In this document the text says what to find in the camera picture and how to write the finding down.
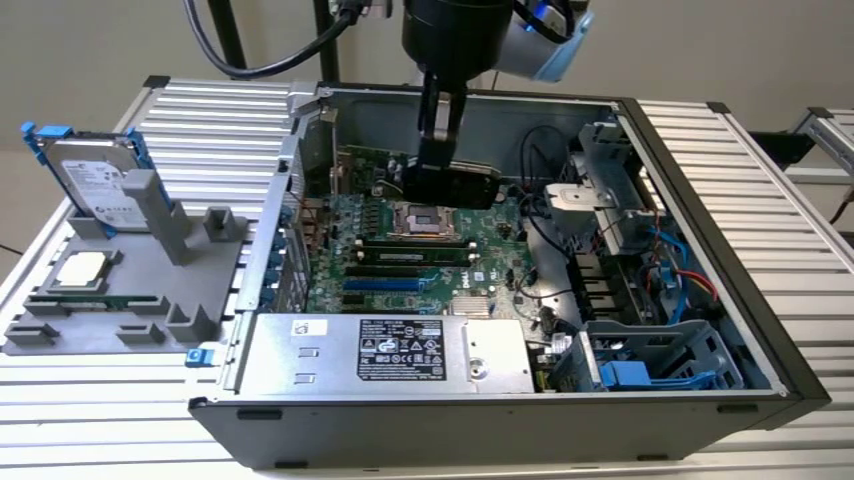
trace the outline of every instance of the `circuit chip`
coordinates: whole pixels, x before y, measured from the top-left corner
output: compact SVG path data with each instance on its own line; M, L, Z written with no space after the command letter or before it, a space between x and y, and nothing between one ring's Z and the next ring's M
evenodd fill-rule
M453 240L458 237L453 227L452 208L394 202L392 209L392 236L418 240Z

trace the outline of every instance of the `sticker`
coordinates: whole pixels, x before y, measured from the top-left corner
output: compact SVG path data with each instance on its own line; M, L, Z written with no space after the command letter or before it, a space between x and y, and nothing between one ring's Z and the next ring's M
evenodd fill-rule
M446 379L441 320L370 319L360 322L356 373L361 380Z
M65 160L62 169L94 218L113 228L148 228L136 200L121 191L123 175L109 162Z
M318 337L325 335L328 324L325 320L293 320L290 328L292 337Z

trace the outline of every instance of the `hard drive label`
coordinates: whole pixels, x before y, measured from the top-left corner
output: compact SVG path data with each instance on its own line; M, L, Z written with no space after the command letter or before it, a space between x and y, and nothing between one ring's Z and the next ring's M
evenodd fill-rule
M109 162L65 160L62 168L94 218L118 229L148 227L136 200L121 190L121 171Z

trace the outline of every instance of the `warning label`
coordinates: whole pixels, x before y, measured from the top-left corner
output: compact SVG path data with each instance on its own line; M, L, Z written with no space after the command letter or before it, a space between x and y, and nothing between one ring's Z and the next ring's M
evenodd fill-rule
M444 360L441 320L361 320L361 380L445 380Z

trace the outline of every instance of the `metal case panel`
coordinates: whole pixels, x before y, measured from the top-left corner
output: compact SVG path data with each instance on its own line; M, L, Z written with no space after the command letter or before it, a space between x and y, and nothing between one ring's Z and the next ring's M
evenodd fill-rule
M700 252L700 263L707 263L703 266L712 282L716 282L719 291L723 292L724 302L729 302L743 316L752 336L768 356L773 371L788 391L788 396L799 400L796 407L788 412L753 426L753 428L779 427L827 404L829 397L780 322L780 316L784 312L772 309L771 302L759 291L749 273L776 271L785 273L792 270L792 265L800 262L791 261L796 257L792 257L791 252L784 249L769 249L763 253L760 251L764 256L759 257L756 257L756 252L735 250L728 243L728 238L732 235L741 235L744 232L761 233L764 240L772 239L776 233L803 233L812 240L823 240L825 249L832 252L832 255L827 255L825 259L821 258L823 262L812 263L833 264L835 266L816 265L815 269L829 269L837 273L848 272L845 274L849 274L854 254L849 247L839 240L825 221L816 215L813 207L799 194L728 112L712 111L711 106L705 104L671 104L667 102L639 104L633 100L623 102L623 109L625 115L620 117L620 121L628 130L631 140L639 144L639 153L649 178L655 182L659 193L680 223L688 243L695 252ZM701 118L705 121L716 119L716 134L720 136L716 145L725 148L708 148L707 142L701 141L675 140L675 138L684 137L684 134L693 131L696 127L687 126L680 132L681 135L673 136L671 129L660 126L661 118L668 118L671 123L675 123L680 118ZM713 159L721 153L725 153L727 158L735 156L743 162L753 161L752 168L747 169L745 175L715 176L709 172L697 173L693 170L695 167L680 164L681 155L689 154L691 160L704 158L704 161L711 162L708 167L713 167ZM787 199L795 210L793 214L715 213L713 209L703 202L703 198L708 198L708 196L737 197L737 193L729 191L711 194L697 192L699 189L708 188L709 185L716 187L736 185L739 188L735 191L740 192L753 188L752 185L747 189L743 188L744 184L749 183L765 188L765 196Z
M189 413L246 467L376 468L679 459L787 406L721 414L716 401L672 399L408 403L196 400Z

